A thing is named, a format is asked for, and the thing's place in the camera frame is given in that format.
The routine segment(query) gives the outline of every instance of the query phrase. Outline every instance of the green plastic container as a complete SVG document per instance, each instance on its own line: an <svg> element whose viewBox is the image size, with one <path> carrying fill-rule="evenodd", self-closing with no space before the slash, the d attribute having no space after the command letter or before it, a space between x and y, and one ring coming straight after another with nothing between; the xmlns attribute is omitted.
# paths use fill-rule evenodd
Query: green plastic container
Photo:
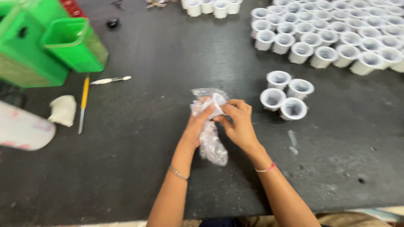
<svg viewBox="0 0 404 227"><path fill-rule="evenodd" d="M15 2L0 4L0 78L23 88L60 86L69 69L40 39L45 28Z"/></svg>
<svg viewBox="0 0 404 227"><path fill-rule="evenodd" d="M103 71L108 59L108 50L84 17L55 20L42 44L78 73Z"/></svg>

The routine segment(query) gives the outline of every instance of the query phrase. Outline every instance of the white plastic container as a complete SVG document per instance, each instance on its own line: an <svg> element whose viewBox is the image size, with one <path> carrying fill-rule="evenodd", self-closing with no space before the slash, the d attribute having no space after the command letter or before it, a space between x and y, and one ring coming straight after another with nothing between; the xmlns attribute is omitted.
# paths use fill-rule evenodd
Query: white plastic container
<svg viewBox="0 0 404 227"><path fill-rule="evenodd" d="M357 75L365 76L375 69L380 69L383 61L383 58L376 53L364 51L360 53L358 60L353 63L350 70Z"/></svg>
<svg viewBox="0 0 404 227"><path fill-rule="evenodd" d="M265 17L265 20L271 24L271 31L275 31L278 25L283 23L282 18L275 14L268 15L267 17Z"/></svg>
<svg viewBox="0 0 404 227"><path fill-rule="evenodd" d="M349 66L354 60L357 60L360 55L360 50L357 47L342 44L336 49L338 53L338 59L332 64L338 68L345 68Z"/></svg>
<svg viewBox="0 0 404 227"><path fill-rule="evenodd" d="M257 32L270 30L271 24L266 20L256 20L251 23L251 38L255 39Z"/></svg>
<svg viewBox="0 0 404 227"><path fill-rule="evenodd" d="M307 80L293 79L289 83L289 89L286 96L304 100L314 92L314 86Z"/></svg>
<svg viewBox="0 0 404 227"><path fill-rule="evenodd" d="M273 31L259 31L255 36L255 48L257 50L269 50L275 40Z"/></svg>
<svg viewBox="0 0 404 227"><path fill-rule="evenodd" d="M297 42L293 44L289 54L289 60L292 63L303 64L306 60L313 55L314 48L307 43Z"/></svg>
<svg viewBox="0 0 404 227"><path fill-rule="evenodd" d="M374 27L361 27L358 30L358 34L361 37L371 37L371 38L378 38L379 36L381 36L381 32Z"/></svg>
<svg viewBox="0 0 404 227"><path fill-rule="evenodd" d="M278 27L276 28L276 31L278 33L288 33L291 35L295 35L297 30L296 30L296 25L293 23L289 22L283 22Z"/></svg>
<svg viewBox="0 0 404 227"><path fill-rule="evenodd" d="M317 69L325 69L337 59L338 53L336 50L328 46L320 46L314 51L314 55L310 59L310 65Z"/></svg>
<svg viewBox="0 0 404 227"><path fill-rule="evenodd" d="M53 123L0 101L0 145L35 151L48 144L55 133Z"/></svg>
<svg viewBox="0 0 404 227"><path fill-rule="evenodd" d="M307 106L306 104L296 98L286 98L282 103L280 117L286 121L299 120L306 116Z"/></svg>
<svg viewBox="0 0 404 227"><path fill-rule="evenodd" d="M359 49L362 51L374 52L376 53L382 47L380 41L375 38L363 37L362 42L359 45Z"/></svg>
<svg viewBox="0 0 404 227"><path fill-rule="evenodd" d="M359 46L362 43L362 37L355 32L343 32L339 35L339 41L335 43L335 46L342 44Z"/></svg>
<svg viewBox="0 0 404 227"><path fill-rule="evenodd" d="M267 15L268 15L268 10L267 9L265 9L265 8L255 8L255 9L253 9L251 11L251 22L254 22L254 21L260 20L260 19L264 20Z"/></svg>
<svg viewBox="0 0 404 227"><path fill-rule="evenodd" d="M381 70L385 70L388 67L401 62L404 57L400 51L387 46L380 48L377 54L384 60L383 64L380 67Z"/></svg>
<svg viewBox="0 0 404 227"><path fill-rule="evenodd" d="M339 36L337 33L330 30L322 30L317 32L322 40L321 46L331 46L339 40Z"/></svg>
<svg viewBox="0 0 404 227"><path fill-rule="evenodd" d="M276 35L272 51L284 55L289 51L290 47L295 44L295 42L296 39L291 34L279 33Z"/></svg>
<svg viewBox="0 0 404 227"><path fill-rule="evenodd" d="M308 22L301 22L298 25L296 25L296 34L295 38L297 41L300 40L300 37L304 34L307 33L313 33L315 31L315 28L313 24L308 23Z"/></svg>
<svg viewBox="0 0 404 227"><path fill-rule="evenodd" d="M308 45L312 46L313 48L316 48L318 46L321 46L323 44L322 39L320 36L316 33L307 33L304 34L300 37L300 41L307 43Z"/></svg>
<svg viewBox="0 0 404 227"><path fill-rule="evenodd" d="M268 88L261 93L259 99L261 100L264 109L277 111L285 101L286 94L277 88Z"/></svg>
<svg viewBox="0 0 404 227"><path fill-rule="evenodd" d="M201 1L188 0L187 13L191 17L197 17L201 15Z"/></svg>
<svg viewBox="0 0 404 227"><path fill-rule="evenodd" d="M229 8L227 10L228 14L238 14L240 12L240 6L243 0L230 0Z"/></svg>
<svg viewBox="0 0 404 227"><path fill-rule="evenodd" d="M201 11L203 14L213 13L213 0L202 0Z"/></svg>
<svg viewBox="0 0 404 227"><path fill-rule="evenodd" d="M291 80L292 76L284 71L272 71L267 74L268 88L284 90Z"/></svg>

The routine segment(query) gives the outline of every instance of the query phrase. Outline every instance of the person's right hand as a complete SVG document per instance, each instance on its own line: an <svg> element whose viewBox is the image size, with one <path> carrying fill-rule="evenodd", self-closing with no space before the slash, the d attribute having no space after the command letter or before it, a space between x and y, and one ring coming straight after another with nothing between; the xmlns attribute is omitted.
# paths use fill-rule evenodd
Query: person's right hand
<svg viewBox="0 0 404 227"><path fill-rule="evenodd" d="M259 150L262 146L258 142L251 122L251 106L246 104L244 100L230 99L220 107L226 114L230 115L234 122L232 124L225 116L213 118L214 121L223 125L227 136L247 155Z"/></svg>

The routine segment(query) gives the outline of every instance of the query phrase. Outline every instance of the small black object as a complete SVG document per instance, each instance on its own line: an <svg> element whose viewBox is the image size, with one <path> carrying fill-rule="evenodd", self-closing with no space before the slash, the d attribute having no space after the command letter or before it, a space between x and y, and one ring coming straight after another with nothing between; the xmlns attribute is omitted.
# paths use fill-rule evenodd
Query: small black object
<svg viewBox="0 0 404 227"><path fill-rule="evenodd" d="M110 28L115 28L119 25L119 18L114 17L107 22L107 26Z"/></svg>

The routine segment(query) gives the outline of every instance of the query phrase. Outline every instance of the pink string bracelet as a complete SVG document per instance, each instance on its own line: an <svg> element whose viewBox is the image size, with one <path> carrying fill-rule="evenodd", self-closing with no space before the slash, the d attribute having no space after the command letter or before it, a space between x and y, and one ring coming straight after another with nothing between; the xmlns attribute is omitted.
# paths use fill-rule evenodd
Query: pink string bracelet
<svg viewBox="0 0 404 227"><path fill-rule="evenodd" d="M275 167L275 162L272 162L272 165L271 165L271 167L269 167L268 169L266 169L266 170L257 170L257 169L255 169L255 171L257 171L257 172L268 172L270 169L272 169L273 167Z"/></svg>

